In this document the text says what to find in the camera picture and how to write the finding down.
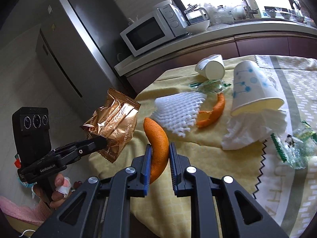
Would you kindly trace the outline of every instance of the silver screw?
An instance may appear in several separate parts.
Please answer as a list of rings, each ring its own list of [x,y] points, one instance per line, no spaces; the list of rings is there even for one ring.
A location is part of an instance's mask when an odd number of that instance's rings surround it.
[[[186,171],[189,172],[189,173],[191,173],[191,174],[195,173],[196,170],[197,170],[197,169],[194,168],[193,166],[188,166],[188,167],[186,168]]]
[[[89,177],[88,182],[93,184],[98,182],[98,178],[96,176]]]
[[[226,183],[232,183],[233,182],[233,178],[231,176],[225,176],[223,178],[223,180],[226,182]]]
[[[132,174],[132,173],[134,173],[134,172],[135,172],[135,168],[134,168],[134,167],[127,167],[127,168],[126,168],[126,173]]]

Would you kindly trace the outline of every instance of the gold foil package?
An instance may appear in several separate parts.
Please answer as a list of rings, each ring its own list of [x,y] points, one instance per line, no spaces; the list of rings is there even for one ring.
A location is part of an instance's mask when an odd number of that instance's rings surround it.
[[[139,108],[139,103],[110,88],[105,106],[98,108],[82,126],[88,138],[96,135],[107,138],[108,146],[98,152],[111,163],[132,139]]]

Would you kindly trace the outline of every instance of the microwave knob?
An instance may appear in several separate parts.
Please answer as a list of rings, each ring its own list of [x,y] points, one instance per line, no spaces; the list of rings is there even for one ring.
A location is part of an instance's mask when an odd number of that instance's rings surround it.
[[[171,22],[171,27],[173,27],[173,28],[177,28],[178,25],[179,25],[179,23],[175,20]]]
[[[166,12],[166,17],[168,17],[169,19],[172,18],[174,16],[174,14],[172,12]]]

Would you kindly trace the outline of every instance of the countertop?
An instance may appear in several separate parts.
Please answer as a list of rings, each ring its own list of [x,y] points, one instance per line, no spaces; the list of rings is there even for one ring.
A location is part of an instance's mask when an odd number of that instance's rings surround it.
[[[301,32],[317,36],[316,28],[297,22],[263,20],[232,25],[219,24],[208,27],[204,32],[174,39],[137,57],[131,55],[122,62],[118,63],[115,66],[115,70],[120,76],[122,76],[162,56],[197,44],[248,33],[272,31]]]

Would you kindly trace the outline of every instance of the white paper cup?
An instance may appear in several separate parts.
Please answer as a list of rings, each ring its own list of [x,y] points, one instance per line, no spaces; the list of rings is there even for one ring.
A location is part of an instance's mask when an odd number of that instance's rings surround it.
[[[234,69],[233,100],[231,115],[243,112],[260,112],[264,109],[278,110],[284,101],[253,61],[243,61]]]
[[[200,60],[195,71],[209,80],[221,80],[225,73],[222,56],[211,55]]]

